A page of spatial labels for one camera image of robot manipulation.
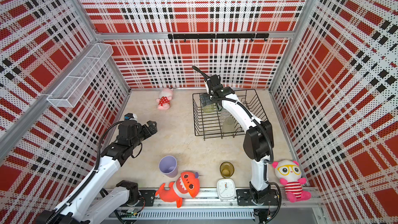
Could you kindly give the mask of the red shark plush toy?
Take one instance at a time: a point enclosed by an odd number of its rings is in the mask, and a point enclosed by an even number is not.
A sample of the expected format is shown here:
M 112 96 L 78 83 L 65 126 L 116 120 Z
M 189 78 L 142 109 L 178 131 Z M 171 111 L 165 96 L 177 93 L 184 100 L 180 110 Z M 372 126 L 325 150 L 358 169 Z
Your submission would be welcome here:
M 165 183 L 155 192 L 163 202 L 175 202 L 176 207 L 182 207 L 185 199 L 194 199 L 200 192 L 200 180 L 198 172 L 182 172 L 175 182 L 169 183 L 165 189 Z

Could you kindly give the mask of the black wall hook rail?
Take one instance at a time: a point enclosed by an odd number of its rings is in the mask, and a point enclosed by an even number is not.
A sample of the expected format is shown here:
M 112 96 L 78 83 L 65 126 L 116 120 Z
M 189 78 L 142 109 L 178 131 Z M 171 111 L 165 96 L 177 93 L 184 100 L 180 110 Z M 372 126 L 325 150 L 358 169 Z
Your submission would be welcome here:
M 168 34 L 170 40 L 188 39 L 268 39 L 269 33 L 210 33 L 210 34 Z

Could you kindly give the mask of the white pink owl plush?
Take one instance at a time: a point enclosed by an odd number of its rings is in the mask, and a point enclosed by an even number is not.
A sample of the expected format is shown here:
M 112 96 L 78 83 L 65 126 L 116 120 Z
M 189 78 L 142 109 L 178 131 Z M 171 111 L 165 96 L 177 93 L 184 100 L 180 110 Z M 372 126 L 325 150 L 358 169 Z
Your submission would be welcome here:
M 274 161 L 272 167 L 279 182 L 284 186 L 287 199 L 291 203 L 307 201 L 312 195 L 303 189 L 307 180 L 302 173 L 297 161 L 281 160 Z

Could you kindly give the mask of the pink plush toy polka dress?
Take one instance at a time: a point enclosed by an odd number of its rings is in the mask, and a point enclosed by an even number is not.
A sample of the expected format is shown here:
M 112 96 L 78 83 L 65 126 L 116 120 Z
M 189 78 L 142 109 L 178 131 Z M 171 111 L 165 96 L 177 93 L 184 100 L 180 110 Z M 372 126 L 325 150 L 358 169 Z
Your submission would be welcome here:
M 157 103 L 158 103 L 157 109 L 161 111 L 170 109 L 172 98 L 173 98 L 172 89 L 169 88 L 163 89 L 160 92 L 159 97 L 157 98 Z

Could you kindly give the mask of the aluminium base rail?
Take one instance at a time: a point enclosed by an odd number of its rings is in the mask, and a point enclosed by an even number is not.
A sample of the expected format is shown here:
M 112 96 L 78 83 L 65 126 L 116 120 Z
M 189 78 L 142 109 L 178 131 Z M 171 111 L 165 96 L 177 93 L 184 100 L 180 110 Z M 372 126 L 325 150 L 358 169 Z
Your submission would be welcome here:
M 195 199 L 185 200 L 182 207 L 175 203 L 163 202 L 154 195 L 154 189 L 141 190 L 145 200 L 135 206 L 124 205 L 111 213 L 107 221 L 117 220 L 137 222 L 139 220 L 227 220 L 247 219 L 251 223 L 270 220 L 272 223 L 326 224 L 328 219 L 322 209 L 318 191 L 313 187 L 306 190 L 312 197 L 303 202 L 291 203 L 283 189 L 272 188 L 263 203 L 255 204 L 249 189 L 238 188 L 233 200 L 222 201 L 216 188 L 204 188 Z

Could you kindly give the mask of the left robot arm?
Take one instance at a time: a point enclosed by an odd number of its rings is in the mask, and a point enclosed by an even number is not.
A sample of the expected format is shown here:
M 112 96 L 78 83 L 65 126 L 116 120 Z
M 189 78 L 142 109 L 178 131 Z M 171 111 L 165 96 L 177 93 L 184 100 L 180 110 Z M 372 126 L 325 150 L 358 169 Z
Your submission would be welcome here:
M 51 211 L 43 211 L 37 224 L 100 224 L 122 205 L 136 205 L 143 197 L 138 184 L 123 180 L 105 197 L 93 204 L 108 180 L 134 157 L 134 149 L 158 131 L 155 121 L 140 124 L 135 118 L 118 121 L 119 134 L 115 142 L 97 150 L 97 161 L 89 175 Z

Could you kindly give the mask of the olive glass cup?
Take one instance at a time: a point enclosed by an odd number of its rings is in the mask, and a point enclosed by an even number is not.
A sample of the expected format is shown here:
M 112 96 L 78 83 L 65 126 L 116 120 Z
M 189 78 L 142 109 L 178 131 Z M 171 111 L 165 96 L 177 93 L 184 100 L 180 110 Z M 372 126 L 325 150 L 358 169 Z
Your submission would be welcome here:
M 220 174 L 223 178 L 230 178 L 235 172 L 234 166 L 230 162 L 223 162 L 220 165 Z

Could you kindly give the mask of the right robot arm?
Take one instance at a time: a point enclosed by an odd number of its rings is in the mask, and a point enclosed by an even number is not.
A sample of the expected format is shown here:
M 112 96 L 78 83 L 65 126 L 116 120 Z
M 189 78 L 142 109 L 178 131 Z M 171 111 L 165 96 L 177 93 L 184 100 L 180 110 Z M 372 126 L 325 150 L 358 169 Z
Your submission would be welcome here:
M 271 183 L 268 181 L 268 166 L 274 162 L 274 139 L 271 123 L 263 121 L 253 114 L 239 99 L 235 91 L 221 84 L 218 75 L 209 76 L 198 67 L 192 69 L 200 73 L 205 82 L 207 93 L 204 103 L 216 103 L 227 110 L 238 122 L 245 133 L 243 149 L 251 159 L 251 180 L 249 195 L 254 204 L 260 205 L 271 195 Z

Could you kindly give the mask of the white kitchen scale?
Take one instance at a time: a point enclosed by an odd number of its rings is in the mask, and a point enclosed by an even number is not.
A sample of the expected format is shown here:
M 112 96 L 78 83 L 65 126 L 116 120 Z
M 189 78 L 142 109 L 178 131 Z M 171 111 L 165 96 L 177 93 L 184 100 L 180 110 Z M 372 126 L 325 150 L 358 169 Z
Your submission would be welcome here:
M 235 183 L 230 178 L 218 180 L 216 189 L 220 201 L 230 201 L 236 197 Z

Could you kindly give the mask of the bright green plastic cup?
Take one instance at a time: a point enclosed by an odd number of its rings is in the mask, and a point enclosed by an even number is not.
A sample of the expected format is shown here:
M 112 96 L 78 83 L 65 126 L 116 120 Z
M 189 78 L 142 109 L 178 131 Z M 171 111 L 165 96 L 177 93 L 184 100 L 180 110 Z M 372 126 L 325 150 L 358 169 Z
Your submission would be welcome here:
M 202 107 L 202 112 L 205 114 L 211 114 L 215 111 L 214 103 L 212 102 L 210 103 L 202 102 L 201 107 Z

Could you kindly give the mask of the purple plastic cup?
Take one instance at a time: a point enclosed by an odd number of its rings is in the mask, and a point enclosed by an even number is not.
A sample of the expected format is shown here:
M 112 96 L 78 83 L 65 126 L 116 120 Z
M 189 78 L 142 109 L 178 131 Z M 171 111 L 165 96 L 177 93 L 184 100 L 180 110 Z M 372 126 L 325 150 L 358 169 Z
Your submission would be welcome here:
M 174 156 L 165 156 L 159 162 L 159 170 L 164 175 L 174 178 L 178 175 L 177 159 Z

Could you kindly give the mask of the clear glass cup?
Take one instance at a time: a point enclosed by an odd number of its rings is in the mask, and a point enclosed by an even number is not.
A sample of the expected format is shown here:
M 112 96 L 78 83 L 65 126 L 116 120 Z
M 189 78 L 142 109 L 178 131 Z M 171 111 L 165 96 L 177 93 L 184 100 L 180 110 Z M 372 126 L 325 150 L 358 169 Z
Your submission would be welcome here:
M 230 112 L 227 111 L 227 110 L 225 110 L 225 109 L 223 109 L 223 110 L 220 111 L 219 113 L 220 113 L 220 118 L 221 118 L 221 120 L 225 120 L 225 119 L 231 117 Z

